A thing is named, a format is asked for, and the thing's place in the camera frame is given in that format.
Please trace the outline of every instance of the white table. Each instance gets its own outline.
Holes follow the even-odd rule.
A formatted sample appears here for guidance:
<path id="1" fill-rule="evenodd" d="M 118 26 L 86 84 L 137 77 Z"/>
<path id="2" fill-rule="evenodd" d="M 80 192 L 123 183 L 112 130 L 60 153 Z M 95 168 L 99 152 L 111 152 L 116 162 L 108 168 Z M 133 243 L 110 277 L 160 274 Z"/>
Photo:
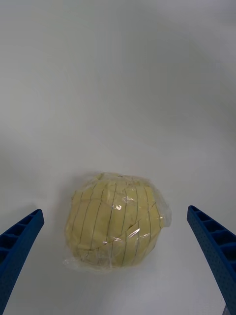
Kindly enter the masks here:
<path id="1" fill-rule="evenodd" d="M 20 3 L 0 4 L 0 233 L 36 208 L 45 225 L 4 315 L 221 315 L 186 214 L 236 233 L 234 24 L 197 1 Z M 137 268 L 62 265 L 70 196 L 97 171 L 150 178 L 173 210 Z"/>

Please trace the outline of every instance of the wrapped ball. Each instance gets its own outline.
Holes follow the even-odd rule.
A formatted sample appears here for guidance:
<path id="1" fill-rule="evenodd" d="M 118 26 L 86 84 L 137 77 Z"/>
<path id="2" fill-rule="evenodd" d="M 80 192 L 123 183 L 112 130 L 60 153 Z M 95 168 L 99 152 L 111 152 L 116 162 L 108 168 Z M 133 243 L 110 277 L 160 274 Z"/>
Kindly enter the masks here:
<path id="1" fill-rule="evenodd" d="M 140 263 L 170 222 L 148 180 L 104 173 L 75 192 L 65 237 L 79 264 L 112 269 Z"/>

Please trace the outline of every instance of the white surface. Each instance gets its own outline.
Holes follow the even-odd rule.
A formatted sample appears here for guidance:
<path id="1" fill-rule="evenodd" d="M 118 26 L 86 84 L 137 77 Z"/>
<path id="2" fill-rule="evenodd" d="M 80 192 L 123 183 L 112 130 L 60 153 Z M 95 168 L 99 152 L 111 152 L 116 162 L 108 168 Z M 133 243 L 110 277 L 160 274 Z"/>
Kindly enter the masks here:
<path id="1" fill-rule="evenodd" d="M 5 315 L 222 314 L 186 222 L 194 204 L 236 233 L 236 19 L 221 2 L 1 1 L 0 233 L 45 215 Z M 148 177 L 173 210 L 135 269 L 62 266 L 70 196 L 94 171 Z"/>

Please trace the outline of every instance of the plastic bag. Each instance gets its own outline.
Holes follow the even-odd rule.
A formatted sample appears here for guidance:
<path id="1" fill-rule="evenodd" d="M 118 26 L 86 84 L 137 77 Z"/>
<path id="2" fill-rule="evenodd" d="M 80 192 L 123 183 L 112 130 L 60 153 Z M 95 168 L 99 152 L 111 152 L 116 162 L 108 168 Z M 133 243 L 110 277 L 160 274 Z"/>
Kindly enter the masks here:
<path id="1" fill-rule="evenodd" d="M 171 210 L 150 181 L 103 173 L 76 191 L 65 226 L 65 264 L 111 270 L 139 264 L 155 247 Z"/>

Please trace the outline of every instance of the plastic wrap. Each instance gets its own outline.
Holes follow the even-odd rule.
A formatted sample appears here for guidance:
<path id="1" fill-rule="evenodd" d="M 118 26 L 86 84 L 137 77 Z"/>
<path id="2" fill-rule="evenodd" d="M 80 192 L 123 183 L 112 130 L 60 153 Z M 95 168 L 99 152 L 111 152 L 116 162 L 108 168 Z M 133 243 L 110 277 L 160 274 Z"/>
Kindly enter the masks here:
<path id="1" fill-rule="evenodd" d="M 65 264 L 111 270 L 139 264 L 171 211 L 150 181 L 103 173 L 77 190 L 65 226 Z"/>

